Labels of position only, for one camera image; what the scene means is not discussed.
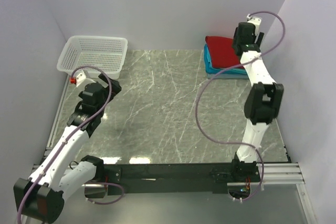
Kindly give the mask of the red t shirt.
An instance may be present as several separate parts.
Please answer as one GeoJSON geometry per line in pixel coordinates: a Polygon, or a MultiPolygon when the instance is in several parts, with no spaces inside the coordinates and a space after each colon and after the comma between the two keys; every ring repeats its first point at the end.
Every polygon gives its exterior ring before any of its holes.
{"type": "Polygon", "coordinates": [[[205,44],[208,46],[213,68],[222,70],[240,64],[232,48],[233,40],[231,38],[206,36],[205,44]]]}

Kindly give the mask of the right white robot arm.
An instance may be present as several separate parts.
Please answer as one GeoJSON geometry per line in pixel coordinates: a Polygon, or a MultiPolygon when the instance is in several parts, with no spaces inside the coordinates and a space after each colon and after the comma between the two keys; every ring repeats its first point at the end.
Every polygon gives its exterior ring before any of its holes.
{"type": "Polygon", "coordinates": [[[259,149],[269,125],[277,118],[284,86],[269,74],[261,57],[263,34],[256,36],[257,25],[240,22],[235,29],[232,48],[246,70],[251,90],[244,105],[247,120],[242,144],[232,161],[232,176],[245,182],[257,175],[259,149]]]}

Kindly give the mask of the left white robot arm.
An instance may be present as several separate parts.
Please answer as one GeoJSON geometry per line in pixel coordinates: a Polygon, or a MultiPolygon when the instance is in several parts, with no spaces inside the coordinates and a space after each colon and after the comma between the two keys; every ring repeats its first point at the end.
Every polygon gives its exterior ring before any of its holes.
{"type": "Polygon", "coordinates": [[[84,157],[70,172],[66,169],[83,144],[90,139],[101,123],[104,109],[122,88],[117,80],[104,74],[99,79],[104,87],[83,73],[71,77],[81,99],[67,121],[61,138],[43,163],[27,179],[20,178],[14,184],[17,223],[28,216],[42,223],[54,223],[60,216],[66,200],[87,182],[106,183],[104,161],[93,156],[84,157]]]}

